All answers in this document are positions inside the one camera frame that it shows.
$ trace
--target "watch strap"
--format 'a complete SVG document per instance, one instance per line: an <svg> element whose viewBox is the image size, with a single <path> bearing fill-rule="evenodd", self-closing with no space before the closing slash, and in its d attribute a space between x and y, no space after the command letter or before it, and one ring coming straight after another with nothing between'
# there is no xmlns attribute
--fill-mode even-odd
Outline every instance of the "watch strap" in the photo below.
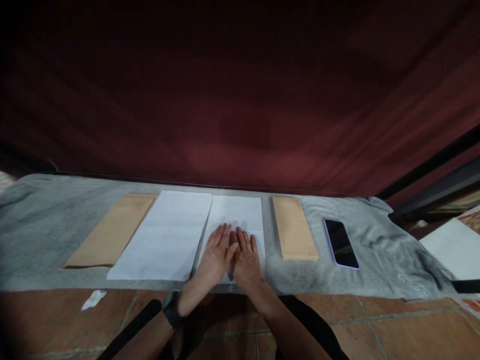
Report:
<svg viewBox="0 0 480 360"><path fill-rule="evenodd" d="M163 308L163 313L172 329L176 330L183 325L184 318L177 312L178 291L172 292L170 295L165 300L166 305Z"/></svg>

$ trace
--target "smartphone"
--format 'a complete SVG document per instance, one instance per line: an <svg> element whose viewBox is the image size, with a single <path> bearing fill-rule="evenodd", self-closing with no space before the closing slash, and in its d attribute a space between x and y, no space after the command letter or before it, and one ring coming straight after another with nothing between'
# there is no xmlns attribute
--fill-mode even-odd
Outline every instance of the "smartphone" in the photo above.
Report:
<svg viewBox="0 0 480 360"><path fill-rule="evenodd" d="M326 237L330 243L331 255L335 264L341 267L359 270L360 266L350 243L344 223L332 219L323 219Z"/></svg>

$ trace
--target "maroon backdrop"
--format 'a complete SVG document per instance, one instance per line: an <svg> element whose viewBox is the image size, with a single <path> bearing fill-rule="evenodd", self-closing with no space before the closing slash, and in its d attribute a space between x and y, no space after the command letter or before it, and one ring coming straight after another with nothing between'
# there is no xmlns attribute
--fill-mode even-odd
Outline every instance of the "maroon backdrop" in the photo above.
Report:
<svg viewBox="0 0 480 360"><path fill-rule="evenodd" d="M477 2L226 3L44 3L0 139L62 171L369 196L480 124Z"/></svg>

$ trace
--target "right hand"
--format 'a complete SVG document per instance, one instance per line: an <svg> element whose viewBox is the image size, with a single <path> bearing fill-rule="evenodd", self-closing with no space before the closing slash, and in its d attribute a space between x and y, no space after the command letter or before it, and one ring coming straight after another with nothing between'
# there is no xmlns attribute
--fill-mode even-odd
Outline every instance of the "right hand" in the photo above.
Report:
<svg viewBox="0 0 480 360"><path fill-rule="evenodd" d="M231 262L233 278L238 286L248 293L252 287L259 285L264 280L257 239L255 235L249 237L246 231L237 227L236 232L232 231L230 234L230 242L238 242L239 245Z"/></svg>

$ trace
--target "brown envelope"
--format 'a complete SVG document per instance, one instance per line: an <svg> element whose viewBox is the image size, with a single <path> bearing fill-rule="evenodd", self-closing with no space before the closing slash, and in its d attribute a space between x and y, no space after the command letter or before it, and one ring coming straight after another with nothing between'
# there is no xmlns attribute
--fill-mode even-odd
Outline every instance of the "brown envelope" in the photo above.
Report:
<svg viewBox="0 0 480 360"><path fill-rule="evenodd" d="M296 197L274 197L273 208L282 257L286 260L318 260L319 254L300 200Z"/></svg>
<svg viewBox="0 0 480 360"><path fill-rule="evenodd" d="M64 268L115 265L158 194L128 193L106 213L63 266Z"/></svg>

